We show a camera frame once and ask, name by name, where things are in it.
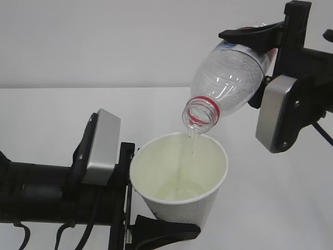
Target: black mount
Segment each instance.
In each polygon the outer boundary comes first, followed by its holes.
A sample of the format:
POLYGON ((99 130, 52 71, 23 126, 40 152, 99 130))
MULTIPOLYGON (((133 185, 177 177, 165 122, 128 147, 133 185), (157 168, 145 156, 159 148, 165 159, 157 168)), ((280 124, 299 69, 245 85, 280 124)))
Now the black mount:
MULTIPOLYGON (((273 76, 265 77, 250 101, 260 108, 266 86, 280 75, 298 79, 290 90, 277 141, 284 152, 295 143, 300 130, 333 112, 333 54, 304 48, 306 26, 311 3, 291 1, 285 6, 285 20, 252 29, 226 30, 219 37, 230 43, 242 44, 258 53, 277 48, 273 76)), ((323 37, 333 42, 333 31, 323 37)))
POLYGON ((75 250, 83 249, 94 224, 110 226, 108 250, 148 250, 195 239, 200 228, 194 224, 138 216, 136 223, 129 225, 132 198, 129 169, 134 143, 121 143, 119 163, 106 186, 82 183, 97 116, 92 114, 70 168, 12 162, 0 152, 0 222, 24 229, 20 249, 25 248, 30 237, 30 230, 22 221, 63 223, 54 249, 58 249, 63 231, 76 224, 87 226, 75 250), (126 235, 131 235, 132 240, 125 241, 126 235))

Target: cup rim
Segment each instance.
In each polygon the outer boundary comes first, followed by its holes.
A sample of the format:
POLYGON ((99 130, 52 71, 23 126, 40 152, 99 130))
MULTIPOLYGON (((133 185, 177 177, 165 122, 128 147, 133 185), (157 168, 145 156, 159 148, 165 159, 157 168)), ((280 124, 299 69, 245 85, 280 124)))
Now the cup rim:
MULTIPOLYGON (((181 133, 181 132, 175 132, 175 133, 169 133, 169 134, 165 134, 165 135, 162 135, 162 136, 159 136, 155 139, 152 139, 150 140, 149 142, 147 142, 146 144, 144 144, 140 150, 135 154, 136 155, 139 155, 141 152, 142 152, 142 149, 146 146, 148 146, 149 144, 159 140, 159 139, 162 139, 164 137, 168 137, 168 136, 172 136, 172 135, 177 135, 177 134, 185 134, 185 133, 181 133)), ((209 139, 211 139, 213 142, 215 142, 219 147, 220 149, 222 150, 222 152, 224 153, 225 155, 225 163, 226 163, 226 168, 225 168, 225 171, 224 171, 224 174, 221 178, 221 180, 212 188, 210 189, 208 192, 200 195, 200 196, 197 196, 197 197, 194 197, 194 198, 191 198, 191 199, 185 199, 183 201, 165 201, 163 199, 156 199, 156 198, 153 198, 151 196, 148 196, 146 194, 144 194, 140 189, 138 189, 136 187, 136 185, 133 183, 132 181, 132 162, 131 162, 131 165, 130 165, 130 181, 132 183, 132 186, 134 188, 134 190, 144 199, 148 199, 152 202, 155 202, 155 203, 158 203, 158 204, 164 204, 164 205, 185 205, 185 204, 190 204, 190 203, 194 203, 194 202, 197 202, 197 201, 200 201, 202 199, 205 199, 206 197, 210 196, 212 193, 214 193, 216 190, 219 189, 219 187, 221 186, 221 184, 223 183, 227 173, 228 173, 228 170, 229 170, 229 160, 228 160, 228 155, 224 149, 224 147, 222 147, 222 145, 217 141, 215 140, 214 138, 208 136, 208 135, 205 135, 205 134, 201 134, 200 136, 204 136, 204 137, 207 137, 209 139)))

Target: black cable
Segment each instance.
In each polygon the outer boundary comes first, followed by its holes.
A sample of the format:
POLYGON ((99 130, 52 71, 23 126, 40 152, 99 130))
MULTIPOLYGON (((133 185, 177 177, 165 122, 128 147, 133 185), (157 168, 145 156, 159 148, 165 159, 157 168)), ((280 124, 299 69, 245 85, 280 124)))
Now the black cable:
POLYGON ((54 247, 54 250, 58 250, 59 244, 60 244, 60 239, 63 231, 66 228, 74 228, 75 227, 75 222, 74 221, 69 221, 63 225, 60 226, 60 228, 57 231, 57 237, 56 237, 56 245, 54 247))
POLYGON ((30 239, 30 229, 27 226, 23 225, 21 221, 18 220, 14 221, 14 226, 24 229, 24 240, 19 248, 19 250, 24 250, 30 239))
POLYGON ((97 215, 97 211, 98 211, 98 204, 99 204, 99 193, 100 190, 97 189, 96 190, 96 194, 95 194, 95 198, 94 198, 94 204, 93 204, 93 209, 92 209, 92 213, 89 217, 87 226, 84 230, 84 233, 80 239, 80 242, 78 243, 77 247, 75 248, 75 250, 82 250, 85 246, 85 243, 87 243, 88 238, 90 236, 90 233, 92 232, 93 226, 95 224, 95 220, 96 220, 96 215, 97 215))
POLYGON ((333 146, 333 138, 318 124, 318 122, 313 123, 312 126, 329 144, 331 144, 331 146, 333 146))

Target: white background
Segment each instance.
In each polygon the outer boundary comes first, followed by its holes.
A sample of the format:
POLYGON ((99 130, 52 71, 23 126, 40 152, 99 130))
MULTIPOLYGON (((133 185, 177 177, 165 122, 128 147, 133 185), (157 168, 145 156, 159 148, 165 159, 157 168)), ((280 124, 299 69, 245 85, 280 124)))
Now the white background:
MULTIPOLYGON (((1 0, 0 87, 187 86, 218 33, 284 20, 287 0, 1 0)), ((306 46, 332 51, 331 0, 306 46)))
MULTIPOLYGON (((306 46, 332 51, 322 33, 332 28, 333 2, 312 2, 306 46)), ((100 108, 121 117, 121 141, 139 147, 185 131, 180 115, 189 89, 181 86, 217 34, 248 21, 281 21, 284 4, 0 1, 0 88, 118 87, 0 90, 0 150, 14 161, 69 166, 100 108)), ((254 137, 257 119, 258 110, 246 105, 209 133, 229 155, 229 174, 198 239, 165 249, 333 249, 332 148, 306 128, 291 150, 272 155, 254 137)), ((332 115, 321 124, 333 133, 332 115)), ((151 216, 135 194, 136 214, 151 216)), ((53 249, 59 225, 29 226, 28 250, 53 249)), ((67 229, 60 249, 74 249, 83 231, 67 229)), ((18 249, 22 239, 21 229, 0 225, 0 249, 18 249)), ((107 242, 108 229, 95 227, 85 249, 107 249, 107 242)))
MULTIPOLYGON (((141 147, 184 131, 181 112, 189 89, 12 89, 0 91, 0 148, 11 160, 61 166, 81 139, 91 113, 122 118, 120 140, 141 147)), ((229 173, 198 239, 165 249, 332 250, 332 147, 311 127, 286 153, 270 154, 255 139, 258 110, 244 106, 209 135, 229 156, 229 173)), ((333 133, 333 116, 321 124, 333 133)), ((133 214, 151 216, 135 193, 133 214)), ((52 249, 57 224, 32 224, 28 250, 52 249)), ((60 249, 74 249, 84 227, 67 229, 60 249)), ((18 249, 21 229, 0 225, 0 249, 18 249)), ((86 249, 107 249, 108 229, 95 227, 86 249)))

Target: bottle label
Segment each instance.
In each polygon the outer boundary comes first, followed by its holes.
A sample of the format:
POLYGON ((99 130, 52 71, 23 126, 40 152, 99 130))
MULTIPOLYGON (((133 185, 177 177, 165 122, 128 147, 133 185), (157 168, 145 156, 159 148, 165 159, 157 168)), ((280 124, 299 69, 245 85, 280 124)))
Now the bottle label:
POLYGON ((250 57, 252 57, 256 62, 259 64, 261 70, 263 71, 264 74, 267 73, 268 68, 271 64, 272 57, 268 56, 267 54, 258 54, 255 52, 253 49, 246 47, 241 44, 234 44, 234 43, 229 43, 226 40, 223 40, 221 43, 219 43, 215 49, 213 49, 212 53, 214 51, 239 51, 243 52, 250 57))

